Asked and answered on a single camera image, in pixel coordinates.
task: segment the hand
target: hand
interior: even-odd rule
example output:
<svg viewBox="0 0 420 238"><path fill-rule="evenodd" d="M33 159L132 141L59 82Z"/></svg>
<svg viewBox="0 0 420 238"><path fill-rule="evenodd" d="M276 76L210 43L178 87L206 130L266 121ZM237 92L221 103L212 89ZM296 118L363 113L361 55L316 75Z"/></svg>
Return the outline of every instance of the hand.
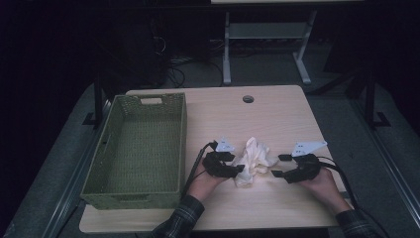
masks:
<svg viewBox="0 0 420 238"><path fill-rule="evenodd" d="M330 170L321 168L318 176L313 180L300 181L300 185L306 187L322 203L327 205L335 215L340 212L352 209L342 198L333 174Z"/></svg>
<svg viewBox="0 0 420 238"><path fill-rule="evenodd" d="M201 202L203 202L213 192L217 185L227 180L227 178L210 176L207 172L205 172L206 169L204 168L202 162L203 159L201 159L197 170L195 170L196 178L192 182L187 192L187 194L194 196Z"/></svg>

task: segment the cloth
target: cloth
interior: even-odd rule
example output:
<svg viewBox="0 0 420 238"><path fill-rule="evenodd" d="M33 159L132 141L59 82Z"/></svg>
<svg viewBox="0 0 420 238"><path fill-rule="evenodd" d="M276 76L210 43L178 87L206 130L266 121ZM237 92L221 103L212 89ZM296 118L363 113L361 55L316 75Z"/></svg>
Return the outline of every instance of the cloth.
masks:
<svg viewBox="0 0 420 238"><path fill-rule="evenodd" d="M358 210L341 212L337 214L336 219L346 238L381 237Z"/></svg>
<svg viewBox="0 0 420 238"><path fill-rule="evenodd" d="M194 228L203 211L203 204L195 197L187 195L179 203L169 219L155 228L147 237L186 237Z"/></svg>
<svg viewBox="0 0 420 238"><path fill-rule="evenodd" d="M148 235L154 238L180 238L186 237L198 218L204 211L204 206L195 197L187 195L170 218L159 225ZM380 238L373 227L356 210L344 211L336 216L346 238Z"/></svg>
<svg viewBox="0 0 420 238"><path fill-rule="evenodd" d="M233 166L245 165L244 170L235 177L237 187L253 183L256 173L265 174L268 171L268 167L278 162L278 158L268 157L268 152L269 147L264 143L258 142L256 138L252 137L248 140L243 156L232 163Z"/></svg>

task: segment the person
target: person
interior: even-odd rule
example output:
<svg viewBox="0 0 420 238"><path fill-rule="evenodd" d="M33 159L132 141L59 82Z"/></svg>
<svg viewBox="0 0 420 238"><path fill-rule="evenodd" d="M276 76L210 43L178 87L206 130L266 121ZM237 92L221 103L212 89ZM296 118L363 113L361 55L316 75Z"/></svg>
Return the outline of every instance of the person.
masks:
<svg viewBox="0 0 420 238"><path fill-rule="evenodd" d="M202 202L211 195L221 182L227 180L227 178L212 177L207 173L200 174L204 170L203 165L200 163L195 173L198 177L192 182L185 198L176 207L169 219L155 228L148 237L186 237L191 232L204 212ZM333 175L328 169L322 168L316 178L301 181L299 184L307 188L331 210L336 216L345 237L381 237L360 212L353 210L341 197Z"/></svg>

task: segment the plaid sleeve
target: plaid sleeve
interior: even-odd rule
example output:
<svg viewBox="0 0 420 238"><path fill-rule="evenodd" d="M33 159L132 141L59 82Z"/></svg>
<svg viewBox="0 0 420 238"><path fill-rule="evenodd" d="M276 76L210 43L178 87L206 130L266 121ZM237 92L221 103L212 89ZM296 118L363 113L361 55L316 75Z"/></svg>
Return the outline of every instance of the plaid sleeve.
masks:
<svg viewBox="0 0 420 238"><path fill-rule="evenodd" d="M381 237L357 210L341 212L336 216L346 238Z"/></svg>
<svg viewBox="0 0 420 238"><path fill-rule="evenodd" d="M203 204L195 197L187 195L169 219L155 228L148 237L185 237L194 228L203 211Z"/></svg>

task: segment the basket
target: basket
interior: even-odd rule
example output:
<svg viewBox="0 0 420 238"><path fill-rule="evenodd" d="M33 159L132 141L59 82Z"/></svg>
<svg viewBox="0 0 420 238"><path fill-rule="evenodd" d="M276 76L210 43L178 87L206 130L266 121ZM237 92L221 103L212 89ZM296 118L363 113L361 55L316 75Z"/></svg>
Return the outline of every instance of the basket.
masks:
<svg viewBox="0 0 420 238"><path fill-rule="evenodd" d="M177 207L185 141L184 93L116 96L81 198L97 209Z"/></svg>

